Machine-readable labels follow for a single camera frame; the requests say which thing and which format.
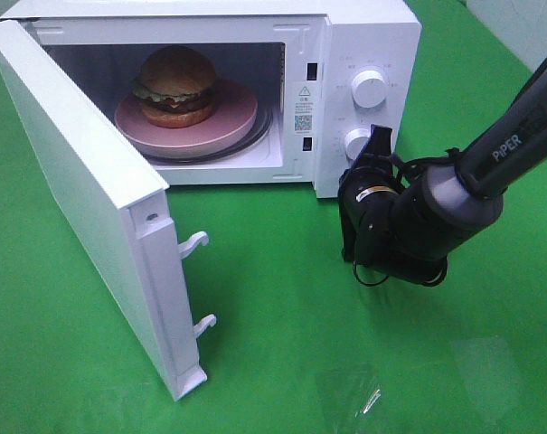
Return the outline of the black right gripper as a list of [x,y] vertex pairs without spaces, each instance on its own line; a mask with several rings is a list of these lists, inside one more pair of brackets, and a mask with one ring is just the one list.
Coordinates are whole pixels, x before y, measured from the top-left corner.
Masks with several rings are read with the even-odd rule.
[[390,127],[372,125],[360,155],[339,179],[338,208],[345,261],[389,271],[389,211],[401,188],[392,172]]

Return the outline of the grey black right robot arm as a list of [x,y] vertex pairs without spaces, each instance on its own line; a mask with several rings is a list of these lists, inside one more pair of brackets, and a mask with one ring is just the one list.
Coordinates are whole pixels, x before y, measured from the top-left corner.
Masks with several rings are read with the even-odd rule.
[[507,187],[547,158],[547,57],[463,150],[402,161],[391,134],[374,126],[339,179],[342,256],[354,269],[434,287],[448,254],[492,225]]

